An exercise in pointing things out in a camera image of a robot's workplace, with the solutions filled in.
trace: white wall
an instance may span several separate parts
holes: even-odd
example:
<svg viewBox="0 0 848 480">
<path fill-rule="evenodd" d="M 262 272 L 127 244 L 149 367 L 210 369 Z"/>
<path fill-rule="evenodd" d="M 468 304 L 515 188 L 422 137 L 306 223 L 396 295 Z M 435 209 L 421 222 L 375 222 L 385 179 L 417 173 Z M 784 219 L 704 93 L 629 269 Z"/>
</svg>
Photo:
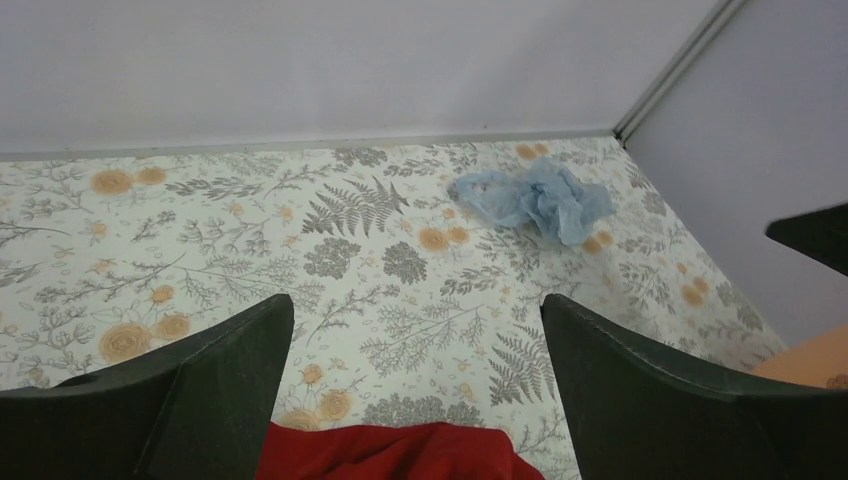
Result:
<svg viewBox="0 0 848 480">
<path fill-rule="evenodd" d="M 848 278 L 763 235 L 848 201 L 846 25 L 845 0 L 752 0 L 628 144 L 790 344 L 848 323 Z"/>
<path fill-rule="evenodd" d="M 611 128 L 716 0 L 3 0 L 0 152 Z"/>
</svg>

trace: floral tablecloth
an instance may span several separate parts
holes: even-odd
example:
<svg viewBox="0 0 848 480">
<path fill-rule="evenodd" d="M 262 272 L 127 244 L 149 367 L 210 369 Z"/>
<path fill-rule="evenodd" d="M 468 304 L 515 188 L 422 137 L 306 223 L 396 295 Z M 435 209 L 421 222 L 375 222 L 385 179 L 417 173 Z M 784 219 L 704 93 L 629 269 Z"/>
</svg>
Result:
<svg viewBox="0 0 848 480">
<path fill-rule="evenodd" d="M 611 191 L 618 213 L 581 248 L 450 199 L 461 174 L 540 155 Z M 297 323 L 275 422 L 500 428 L 550 478 L 578 473 L 546 294 L 737 369 L 783 348 L 611 138 L 0 164 L 3 389 L 132 358 L 277 292 Z"/>
</svg>

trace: orange object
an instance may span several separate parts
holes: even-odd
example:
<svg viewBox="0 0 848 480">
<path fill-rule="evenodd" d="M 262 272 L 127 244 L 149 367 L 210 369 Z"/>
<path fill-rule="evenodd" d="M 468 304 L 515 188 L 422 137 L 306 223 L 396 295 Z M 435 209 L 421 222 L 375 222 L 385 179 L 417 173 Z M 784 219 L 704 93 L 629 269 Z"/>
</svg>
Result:
<svg viewBox="0 0 848 480">
<path fill-rule="evenodd" d="M 799 385 L 848 389 L 848 325 L 766 360 L 753 373 Z"/>
</svg>

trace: blue plastic bag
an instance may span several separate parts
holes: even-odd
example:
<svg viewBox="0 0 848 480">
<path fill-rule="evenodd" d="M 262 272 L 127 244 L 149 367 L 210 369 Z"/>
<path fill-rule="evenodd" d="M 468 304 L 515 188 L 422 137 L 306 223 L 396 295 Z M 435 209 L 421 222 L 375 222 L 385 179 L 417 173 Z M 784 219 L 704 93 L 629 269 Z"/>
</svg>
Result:
<svg viewBox="0 0 848 480">
<path fill-rule="evenodd" d="M 460 201 L 502 227 L 531 220 L 542 235 L 565 245 L 581 245 L 601 217 L 615 213 L 609 191 L 584 184 L 562 163 L 542 157 L 524 178 L 489 171 L 464 175 L 454 184 Z"/>
</svg>

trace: red fabric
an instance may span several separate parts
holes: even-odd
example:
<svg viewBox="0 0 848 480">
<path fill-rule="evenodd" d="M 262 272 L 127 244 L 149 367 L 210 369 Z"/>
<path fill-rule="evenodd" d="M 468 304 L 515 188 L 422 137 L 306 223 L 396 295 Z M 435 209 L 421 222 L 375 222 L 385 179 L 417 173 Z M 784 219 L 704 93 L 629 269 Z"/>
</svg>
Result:
<svg viewBox="0 0 848 480">
<path fill-rule="evenodd" d="M 258 480 L 542 479 L 500 430 L 431 423 L 301 432 L 271 424 Z"/>
</svg>

